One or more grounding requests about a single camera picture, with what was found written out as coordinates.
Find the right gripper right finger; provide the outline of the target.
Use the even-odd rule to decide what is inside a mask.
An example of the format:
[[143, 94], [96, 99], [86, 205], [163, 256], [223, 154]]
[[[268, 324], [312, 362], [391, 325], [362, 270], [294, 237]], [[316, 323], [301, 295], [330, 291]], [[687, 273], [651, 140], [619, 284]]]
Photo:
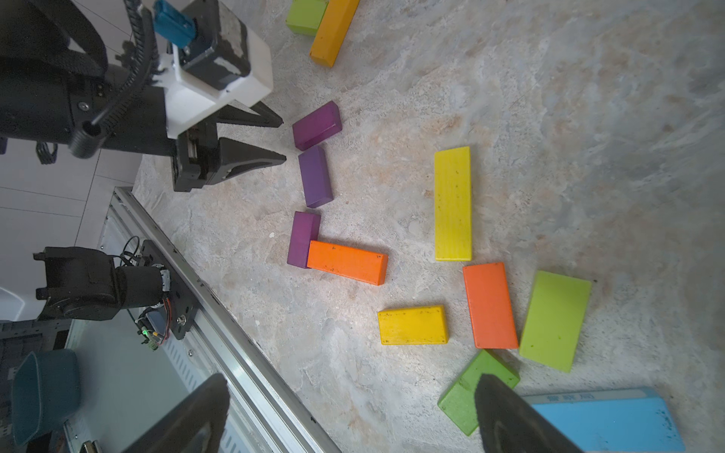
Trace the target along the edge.
[[483, 451], [583, 453], [501, 379], [483, 374], [474, 400]]

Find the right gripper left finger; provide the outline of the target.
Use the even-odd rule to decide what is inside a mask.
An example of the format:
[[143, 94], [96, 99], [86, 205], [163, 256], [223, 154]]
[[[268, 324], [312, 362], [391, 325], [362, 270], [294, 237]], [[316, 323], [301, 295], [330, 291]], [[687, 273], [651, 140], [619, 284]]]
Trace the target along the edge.
[[229, 409], [228, 381], [214, 374], [125, 452], [220, 452]]

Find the lime green small block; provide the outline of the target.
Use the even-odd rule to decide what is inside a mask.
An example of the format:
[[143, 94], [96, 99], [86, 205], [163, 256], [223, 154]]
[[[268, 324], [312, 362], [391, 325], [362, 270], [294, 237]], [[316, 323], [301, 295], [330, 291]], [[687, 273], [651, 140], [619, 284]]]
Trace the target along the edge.
[[325, 0], [294, 0], [285, 24], [296, 34], [315, 36], [327, 7]]

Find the amber long block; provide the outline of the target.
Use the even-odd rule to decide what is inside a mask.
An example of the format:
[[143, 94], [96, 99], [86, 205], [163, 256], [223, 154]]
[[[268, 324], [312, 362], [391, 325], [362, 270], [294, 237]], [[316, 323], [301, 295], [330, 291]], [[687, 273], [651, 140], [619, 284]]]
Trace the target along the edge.
[[310, 58], [318, 65], [332, 68], [360, 0], [330, 0], [310, 50]]

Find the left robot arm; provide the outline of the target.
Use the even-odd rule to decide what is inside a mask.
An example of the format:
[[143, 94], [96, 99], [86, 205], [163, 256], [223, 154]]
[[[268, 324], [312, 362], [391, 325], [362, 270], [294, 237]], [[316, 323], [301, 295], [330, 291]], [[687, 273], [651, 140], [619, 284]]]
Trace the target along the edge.
[[99, 150], [166, 157], [173, 188], [190, 192], [285, 156], [222, 138], [221, 124], [277, 128], [264, 104], [271, 54], [224, 4], [124, 5], [132, 38], [117, 64], [71, 1], [1, 5], [1, 137], [58, 145], [81, 160]]

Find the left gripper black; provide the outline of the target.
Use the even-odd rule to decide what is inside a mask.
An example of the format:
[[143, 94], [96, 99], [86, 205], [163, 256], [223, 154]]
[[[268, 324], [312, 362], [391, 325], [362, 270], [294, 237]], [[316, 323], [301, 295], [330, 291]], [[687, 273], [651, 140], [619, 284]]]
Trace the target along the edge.
[[[227, 105], [217, 111], [217, 122], [236, 126], [279, 128], [283, 119], [258, 102], [247, 111]], [[173, 189], [188, 193], [234, 179], [245, 173], [278, 166], [286, 157], [255, 145], [218, 138], [215, 121], [203, 121], [177, 137], [172, 160]]]

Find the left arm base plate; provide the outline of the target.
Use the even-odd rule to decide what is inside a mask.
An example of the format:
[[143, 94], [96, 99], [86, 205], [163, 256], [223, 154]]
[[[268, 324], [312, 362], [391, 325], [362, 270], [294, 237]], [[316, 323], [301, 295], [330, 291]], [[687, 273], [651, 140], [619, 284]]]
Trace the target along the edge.
[[162, 249], [153, 241], [141, 244], [141, 256], [146, 266], [156, 265], [169, 272], [170, 282], [164, 283], [164, 295], [171, 302], [170, 331], [177, 340], [183, 340], [194, 324], [199, 301], [192, 288], [172, 260], [164, 257]]

